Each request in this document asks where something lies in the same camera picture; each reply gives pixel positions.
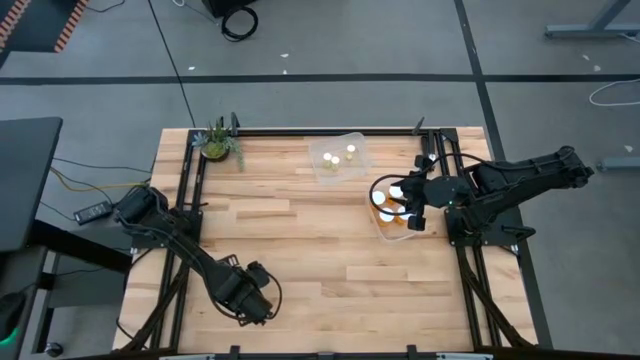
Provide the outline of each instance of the wooden table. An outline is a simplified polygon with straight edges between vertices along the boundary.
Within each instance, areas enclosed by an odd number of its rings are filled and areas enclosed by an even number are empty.
[[[462,152],[490,159],[482,128],[457,131]],[[164,130],[158,149],[151,185],[170,204],[175,202],[187,133]],[[278,317],[264,327],[240,328],[216,311],[201,278],[192,273],[179,352],[228,353],[231,345],[240,345],[243,353],[404,352],[407,344],[419,351],[472,350],[460,273],[442,210],[428,208],[426,231],[389,245],[377,238],[364,206],[373,180],[413,168],[419,138],[368,136],[374,162],[369,174],[333,186],[320,185],[311,168],[308,146],[317,139],[242,137],[243,173],[234,155],[207,166],[202,201],[209,205],[202,208],[202,247],[214,258],[237,254],[244,266],[258,260],[282,283],[284,301]],[[485,247],[484,258],[496,304],[535,343],[516,258],[496,247]],[[164,259],[164,250],[156,249],[131,271],[120,322],[132,333],[156,304]],[[275,286],[263,292],[276,303]],[[484,311],[476,304],[488,344]],[[165,329],[170,328],[170,314]],[[164,331],[164,343],[168,333]],[[114,347],[126,342],[118,332]]]

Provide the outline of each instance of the white cable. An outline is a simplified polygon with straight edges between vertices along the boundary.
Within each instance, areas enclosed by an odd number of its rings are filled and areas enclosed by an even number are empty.
[[[633,42],[637,42],[640,44],[640,40],[628,36],[626,34],[620,34],[620,36],[622,36],[623,38],[627,39],[627,40],[631,40]],[[593,98],[601,91],[608,89],[610,87],[614,87],[614,86],[618,86],[621,84],[631,84],[631,83],[636,83],[636,82],[640,82],[640,79],[635,79],[635,80],[625,80],[625,81],[616,81],[613,82],[611,84],[605,85],[601,88],[599,88],[598,90],[594,91],[593,93],[591,93],[591,95],[589,95],[589,102],[592,105],[595,106],[602,106],[602,107],[616,107],[616,106],[634,106],[634,105],[640,105],[640,101],[635,101],[635,102],[628,102],[628,103],[599,103],[593,100]]]
[[[616,81],[614,83],[611,83],[609,85],[605,85],[603,87],[601,87],[600,89],[594,91],[590,96],[589,96],[589,102],[595,106],[604,106],[604,107],[614,107],[614,106],[632,106],[632,105],[640,105],[640,101],[636,101],[636,102],[630,102],[630,103],[599,103],[599,102],[595,102],[593,100],[593,97],[596,96],[597,93],[601,92],[604,89],[608,89],[610,87],[614,87],[616,85],[620,85],[620,84],[629,84],[629,83],[634,83],[634,82],[640,82],[640,79],[635,79],[635,80],[626,80],[626,81]]]
[[[638,44],[640,44],[640,40],[638,40],[637,38],[631,37],[631,36],[626,35],[626,34],[620,34],[620,36],[622,36],[623,38],[625,38],[627,40],[631,40],[633,42],[637,42]]]

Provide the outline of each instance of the clear plastic container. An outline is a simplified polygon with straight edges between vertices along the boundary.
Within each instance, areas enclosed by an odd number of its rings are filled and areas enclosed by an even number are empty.
[[[366,175],[371,167],[361,133],[314,141],[309,144],[309,155],[318,182],[326,185]]]
[[[374,192],[380,191],[384,194],[386,200],[384,205],[380,207],[383,209],[387,209],[387,211],[389,211],[390,209],[390,211],[392,212],[402,212],[403,210],[401,209],[402,207],[401,205],[396,204],[391,200],[389,200],[390,198],[389,187],[391,186],[392,183],[398,180],[399,179],[383,180],[375,187],[375,189],[373,189]],[[410,237],[416,234],[416,231],[410,230],[407,227],[406,216],[404,218],[394,217],[393,221],[390,221],[390,222],[385,221],[387,219],[381,219],[380,212],[371,205],[368,191],[365,194],[365,203],[367,204],[368,212],[372,220],[371,222],[373,226],[375,226],[376,232],[378,233],[378,237],[382,241],[394,243],[394,242],[409,239]]]

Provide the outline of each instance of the gray floor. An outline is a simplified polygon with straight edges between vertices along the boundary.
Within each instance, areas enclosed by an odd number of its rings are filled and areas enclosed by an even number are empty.
[[[199,1],[187,1],[202,9]],[[93,0],[91,5],[99,8],[113,2]],[[548,23],[589,21],[604,2],[465,0],[465,5],[487,74],[640,73],[640,44],[625,39],[549,41],[542,36]],[[640,22],[639,2],[620,20]],[[253,38],[238,44],[224,41],[216,24],[170,0],[153,3],[185,76],[285,70],[288,74],[471,71],[449,0],[258,1],[254,8],[260,28]],[[242,19],[235,22],[243,25]],[[87,13],[63,53],[12,53],[0,70],[0,77],[172,74],[148,5],[136,0],[105,14]],[[573,145],[589,165],[605,156],[637,154],[640,107],[590,105],[589,94],[601,85],[489,84],[507,158],[550,153],[564,144]],[[185,88],[199,126],[231,111],[243,126],[412,125],[421,116],[426,116],[426,125],[484,125],[473,83],[188,84]],[[638,97],[640,86],[628,86],[604,99],[637,101]],[[149,168],[160,130],[190,126],[175,84],[1,86],[0,109],[2,119],[63,117],[56,155],[102,165]],[[70,177],[96,184],[145,179],[139,173],[56,166]],[[556,348],[640,354],[636,336],[640,251],[635,247],[640,223],[634,216],[640,200],[638,176],[597,174],[584,189],[546,194],[522,206],[525,223],[538,230],[530,244]],[[122,194],[110,192],[114,199]],[[43,200],[71,214],[101,198],[66,192],[50,178]],[[76,228],[46,208],[38,217]],[[50,340],[65,346],[64,357],[109,350],[121,286],[117,278],[108,281],[113,286],[99,289],[91,284],[102,280],[65,283],[69,288],[91,287],[97,297],[101,291],[116,295],[56,314]]]

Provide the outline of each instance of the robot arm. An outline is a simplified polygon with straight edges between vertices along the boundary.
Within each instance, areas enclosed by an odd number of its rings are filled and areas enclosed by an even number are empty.
[[[448,154],[447,156],[467,156]],[[433,180],[409,175],[394,185],[405,199],[393,201],[412,212],[409,228],[424,231],[424,206],[455,207],[461,214],[461,230],[481,231],[504,211],[551,189],[580,188],[593,170],[586,167],[573,148],[533,159],[510,163],[482,161],[463,169],[462,176],[440,176]]]
[[[158,241],[198,273],[209,298],[223,315],[237,320],[241,326],[264,324],[276,316],[280,304],[272,312],[273,306],[260,288],[269,284],[271,278],[280,289],[277,280],[258,262],[252,262],[244,270],[235,255],[220,260],[209,256],[190,236],[192,219],[181,210],[167,210],[166,197],[155,188],[136,189],[123,199],[117,211],[117,221],[126,233]]]

